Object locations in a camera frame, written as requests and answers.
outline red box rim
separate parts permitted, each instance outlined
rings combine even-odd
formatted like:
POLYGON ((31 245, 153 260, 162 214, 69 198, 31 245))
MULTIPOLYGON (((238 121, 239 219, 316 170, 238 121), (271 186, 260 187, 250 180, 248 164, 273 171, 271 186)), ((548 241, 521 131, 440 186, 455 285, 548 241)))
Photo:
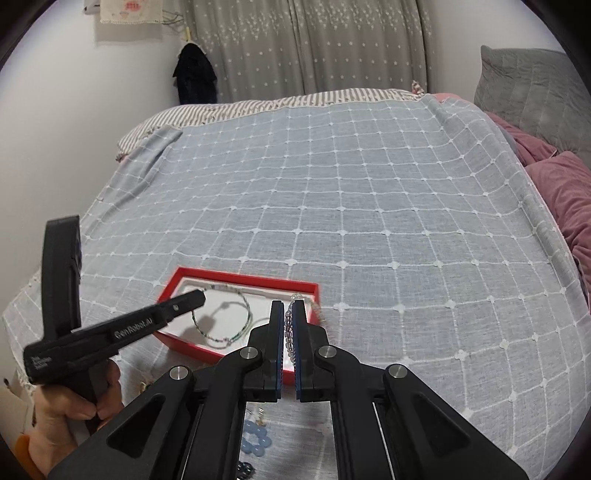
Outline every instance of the red box rim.
MULTIPOLYGON (((317 304, 320 304, 320 286, 317 283, 283 280, 281 278, 256 277, 253 275, 240 275, 235 273, 218 272, 213 270, 202 270, 200 268, 177 267, 173 276, 170 278, 164 290, 158 297, 158 302, 168 300, 178 287, 181 280, 190 277, 198 280, 210 280, 234 285, 244 285, 247 287, 268 288, 272 290, 284 290, 312 295, 317 304)), ((319 324, 314 310, 310 313, 309 323, 319 324)), ((221 353, 213 352, 204 347, 188 343, 182 338, 166 332, 154 332, 155 337, 172 350, 191 358, 204 361, 208 364, 216 364, 223 357, 221 353)), ((294 373, 289 370, 283 370, 283 381, 288 385, 295 382, 294 373)))

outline curtain fold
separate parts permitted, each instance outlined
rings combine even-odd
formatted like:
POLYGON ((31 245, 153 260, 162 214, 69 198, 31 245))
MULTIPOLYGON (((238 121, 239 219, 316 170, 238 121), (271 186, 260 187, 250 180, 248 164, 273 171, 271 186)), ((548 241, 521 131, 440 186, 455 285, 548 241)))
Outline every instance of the curtain fold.
POLYGON ((346 88, 431 91, 424 0, 181 0, 220 102, 346 88))

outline red print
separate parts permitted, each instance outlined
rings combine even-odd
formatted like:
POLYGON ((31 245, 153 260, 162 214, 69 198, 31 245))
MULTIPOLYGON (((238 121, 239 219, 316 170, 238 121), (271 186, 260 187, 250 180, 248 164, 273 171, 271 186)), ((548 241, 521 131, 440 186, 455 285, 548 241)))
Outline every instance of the red print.
POLYGON ((139 2, 131 1, 125 4, 125 9, 131 12, 137 12, 142 7, 140 6, 139 2))

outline striped fabric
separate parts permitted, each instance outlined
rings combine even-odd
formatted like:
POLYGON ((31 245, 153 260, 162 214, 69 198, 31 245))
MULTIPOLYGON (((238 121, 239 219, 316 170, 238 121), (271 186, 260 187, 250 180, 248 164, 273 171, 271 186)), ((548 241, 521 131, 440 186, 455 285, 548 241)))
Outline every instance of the striped fabric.
POLYGON ((277 100, 244 100, 242 102, 221 103, 218 105, 176 106, 153 115, 119 140, 119 143, 117 143, 119 150, 116 160, 121 161, 143 138, 151 135, 155 130, 165 125, 175 128, 193 127, 260 112, 270 112, 283 107, 326 106, 334 103, 380 102, 382 100, 412 101, 419 100, 421 97, 422 95, 415 95, 406 90, 399 89, 378 90, 353 88, 313 93, 312 95, 279 98, 277 100))

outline human hand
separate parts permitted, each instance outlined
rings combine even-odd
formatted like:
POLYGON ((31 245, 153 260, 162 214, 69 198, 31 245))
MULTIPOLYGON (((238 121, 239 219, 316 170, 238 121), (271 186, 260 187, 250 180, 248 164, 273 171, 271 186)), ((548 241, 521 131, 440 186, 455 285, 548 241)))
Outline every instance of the human hand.
POLYGON ((43 475, 47 476, 77 447, 66 418, 90 420, 98 414, 103 420, 100 428, 123 409, 120 376, 117 364, 109 360, 106 369, 109 387, 96 405, 62 385, 45 385, 35 389, 33 400, 37 423, 29 434, 29 455, 43 475))

